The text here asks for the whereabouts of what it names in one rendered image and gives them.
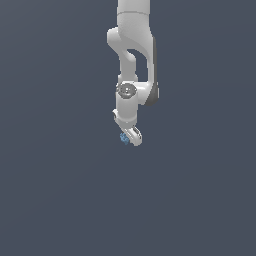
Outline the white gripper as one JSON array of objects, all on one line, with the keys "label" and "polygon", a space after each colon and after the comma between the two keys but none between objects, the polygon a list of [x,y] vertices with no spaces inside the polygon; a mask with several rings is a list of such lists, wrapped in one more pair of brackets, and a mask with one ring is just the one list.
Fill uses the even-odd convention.
[{"label": "white gripper", "polygon": [[142,134],[135,126],[131,128],[121,128],[121,131],[126,134],[130,140],[129,143],[132,143],[134,146],[139,146],[142,143]]}]

